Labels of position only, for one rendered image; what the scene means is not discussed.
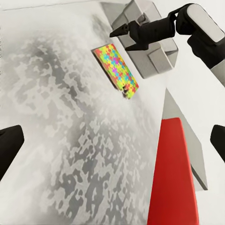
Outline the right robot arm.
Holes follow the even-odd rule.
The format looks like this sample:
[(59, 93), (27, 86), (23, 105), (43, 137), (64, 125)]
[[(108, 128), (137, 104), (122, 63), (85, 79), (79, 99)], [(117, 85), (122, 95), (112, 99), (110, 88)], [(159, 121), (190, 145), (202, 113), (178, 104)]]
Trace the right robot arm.
[(208, 13), (198, 4), (186, 4), (162, 18), (151, 22), (143, 13), (137, 21), (133, 20), (114, 30), (109, 37), (119, 37), (129, 32), (134, 45), (125, 51), (148, 50), (149, 44), (166, 38), (173, 38), (175, 32), (191, 35), (187, 44), (195, 56), (199, 57), (225, 87), (225, 32), (223, 32)]

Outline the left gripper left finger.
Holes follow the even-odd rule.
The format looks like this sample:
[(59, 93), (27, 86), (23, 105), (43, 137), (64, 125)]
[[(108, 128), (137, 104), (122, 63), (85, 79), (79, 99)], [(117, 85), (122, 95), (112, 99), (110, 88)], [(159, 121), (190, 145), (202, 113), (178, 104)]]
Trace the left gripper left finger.
[(20, 125), (0, 130), (0, 181), (24, 143)]

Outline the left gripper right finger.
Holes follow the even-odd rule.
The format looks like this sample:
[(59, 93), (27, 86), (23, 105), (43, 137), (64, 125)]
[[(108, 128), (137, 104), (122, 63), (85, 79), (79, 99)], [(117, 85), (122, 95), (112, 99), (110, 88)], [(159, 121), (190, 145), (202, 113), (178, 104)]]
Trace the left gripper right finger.
[(225, 162), (225, 127), (217, 124), (214, 125), (210, 141)]

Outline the jigsaw puzzle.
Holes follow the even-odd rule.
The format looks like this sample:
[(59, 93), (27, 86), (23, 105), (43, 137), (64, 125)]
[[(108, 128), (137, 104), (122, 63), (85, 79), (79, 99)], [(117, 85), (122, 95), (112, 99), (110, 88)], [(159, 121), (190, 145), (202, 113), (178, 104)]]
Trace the jigsaw puzzle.
[(139, 86), (114, 44), (96, 49), (94, 53), (118, 90), (126, 90), (126, 98), (131, 99)]

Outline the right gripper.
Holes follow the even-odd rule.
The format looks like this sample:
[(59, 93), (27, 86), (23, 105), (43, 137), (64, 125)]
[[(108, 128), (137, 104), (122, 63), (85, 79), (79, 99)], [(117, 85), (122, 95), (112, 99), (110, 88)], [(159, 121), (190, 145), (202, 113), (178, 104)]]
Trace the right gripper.
[(125, 51), (148, 50), (149, 44), (161, 41), (157, 32), (157, 21), (150, 22), (143, 26), (133, 20), (114, 30), (109, 37), (119, 37), (128, 34), (135, 41), (134, 45), (125, 47)]

